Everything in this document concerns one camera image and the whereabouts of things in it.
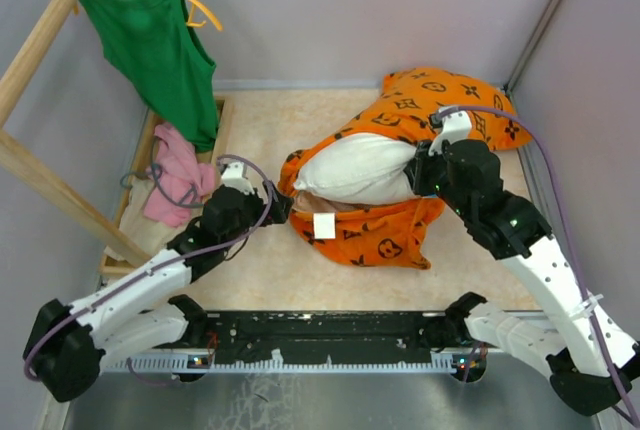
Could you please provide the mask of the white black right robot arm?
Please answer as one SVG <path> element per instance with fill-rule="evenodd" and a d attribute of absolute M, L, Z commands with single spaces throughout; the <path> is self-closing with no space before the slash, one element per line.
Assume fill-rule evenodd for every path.
<path fill-rule="evenodd" d="M 639 376 L 639 343 L 581 290 L 551 226 L 535 205 L 506 190 L 488 146 L 464 139 L 418 144 L 405 173 L 413 192 L 437 196 L 480 247 L 507 268 L 552 323 L 550 332 L 468 292 L 445 311 L 448 337 L 490 344 L 539 372 L 572 410 L 617 406 Z"/>

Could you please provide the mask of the white pillow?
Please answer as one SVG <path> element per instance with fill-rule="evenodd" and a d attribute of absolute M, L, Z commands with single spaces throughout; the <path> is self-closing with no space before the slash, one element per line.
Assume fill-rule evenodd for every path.
<path fill-rule="evenodd" d="M 341 204 L 389 205 L 414 197 L 403 169 L 416 148 L 373 133 L 345 136 L 302 165 L 294 189 Z"/>

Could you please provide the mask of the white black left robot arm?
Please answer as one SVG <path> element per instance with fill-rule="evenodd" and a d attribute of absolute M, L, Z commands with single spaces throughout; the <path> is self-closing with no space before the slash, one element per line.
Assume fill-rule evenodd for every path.
<path fill-rule="evenodd" d="M 54 399 L 86 392 L 114 363 L 166 345 L 194 347 L 208 334 L 206 311 L 182 289 L 222 264 L 230 248 L 260 227 L 287 221 L 293 200 L 272 183 L 242 192 L 222 185 L 201 215 L 148 262 L 90 295 L 38 311 L 23 351 L 27 379 Z"/>

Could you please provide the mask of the orange patterned pillowcase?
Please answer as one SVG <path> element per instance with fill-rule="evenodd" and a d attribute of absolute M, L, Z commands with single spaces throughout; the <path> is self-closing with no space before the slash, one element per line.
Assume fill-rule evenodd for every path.
<path fill-rule="evenodd" d="M 493 151 L 532 139 L 509 120 L 506 94 L 487 82 L 436 67 L 388 74 L 371 105 L 283 163 L 278 189 L 294 200 L 289 221 L 298 235 L 338 264 L 429 269 L 423 242 L 445 204 L 416 196 L 405 168 L 418 143 L 436 136 L 430 115 L 455 105 L 469 107 L 470 138 Z"/>

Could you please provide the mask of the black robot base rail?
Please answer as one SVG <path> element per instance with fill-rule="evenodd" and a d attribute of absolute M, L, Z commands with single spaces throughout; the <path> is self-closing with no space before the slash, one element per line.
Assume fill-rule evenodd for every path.
<path fill-rule="evenodd" d="M 161 349 L 204 349 L 218 364 L 258 363 L 279 351 L 286 364 L 428 363 L 433 353 L 480 348 L 443 312 L 209 311 L 193 336 Z"/>

